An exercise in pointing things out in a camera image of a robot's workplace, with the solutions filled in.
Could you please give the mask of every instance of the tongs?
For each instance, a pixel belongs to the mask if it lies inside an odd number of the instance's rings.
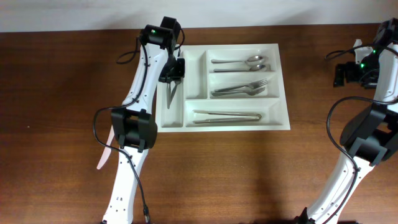
[[[174,83],[174,88],[172,90],[172,85],[171,83],[168,83],[166,86],[166,97],[167,97],[167,109],[170,109],[170,105],[172,104],[175,92],[177,91],[177,86],[181,84],[181,80],[175,80]]]
[[[208,114],[208,115],[227,115],[227,116],[241,116],[243,118],[215,118],[193,121],[194,124],[211,124],[211,123],[227,123],[227,122],[246,122],[246,121],[259,121],[262,116],[257,113],[246,112],[211,112],[195,110],[194,113]]]

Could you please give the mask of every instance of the cutlery tray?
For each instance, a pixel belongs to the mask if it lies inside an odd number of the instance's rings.
[[[247,60],[265,57],[266,72],[214,73],[215,68],[249,69],[245,63],[213,64],[211,59]],[[185,78],[177,87],[170,109],[167,109],[166,84],[157,84],[156,123],[158,132],[289,130],[282,68],[277,44],[197,45],[181,47],[185,59]],[[215,89],[267,79],[265,90],[254,96],[237,93],[213,96]],[[259,121],[195,124],[203,119],[228,118],[195,111],[250,112],[261,115]]]

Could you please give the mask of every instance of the wooden table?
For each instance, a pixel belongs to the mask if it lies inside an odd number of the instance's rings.
[[[378,24],[186,29],[186,45],[278,43],[291,131],[160,133],[141,172],[155,223],[267,223],[299,215],[320,194],[339,155],[326,135],[332,104],[373,97],[357,84],[333,88],[323,56],[372,41]],[[0,34],[1,223],[98,223],[108,206],[117,154],[101,170],[103,148],[91,122],[118,105],[137,60],[116,65],[134,49],[138,30]],[[366,103],[343,103],[332,132]],[[106,140],[109,114],[99,118]],[[398,156],[361,183],[342,220],[397,223]],[[137,192],[134,222],[142,223]]]

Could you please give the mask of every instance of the stainless steel fork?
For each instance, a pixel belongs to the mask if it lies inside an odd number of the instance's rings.
[[[236,91],[225,91],[225,92],[214,92],[212,91],[211,94],[213,96],[225,96],[225,95],[230,95],[230,94],[237,94],[237,93],[245,93],[250,96],[257,95],[261,92],[263,92],[266,88],[256,88],[255,90],[236,90]]]
[[[231,87],[227,87],[227,88],[214,90],[214,92],[215,93],[217,93],[217,92],[226,92],[226,91],[235,90],[235,89],[243,88],[243,87],[248,87],[248,88],[254,90],[254,89],[262,87],[262,86],[264,86],[266,84],[268,84],[268,80],[265,78],[265,79],[258,80],[258,81],[255,81],[255,82],[251,82],[251,83],[248,83],[248,84],[236,85],[236,86],[231,86]]]

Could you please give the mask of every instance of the spoon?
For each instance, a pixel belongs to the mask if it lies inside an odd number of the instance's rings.
[[[214,69],[214,72],[265,72],[267,70],[266,65],[255,65],[250,69]]]
[[[234,63],[234,62],[244,62],[246,65],[253,66],[253,65],[260,65],[264,63],[266,59],[263,56],[256,55],[253,57],[249,57],[247,60],[217,60],[211,59],[212,63]]]

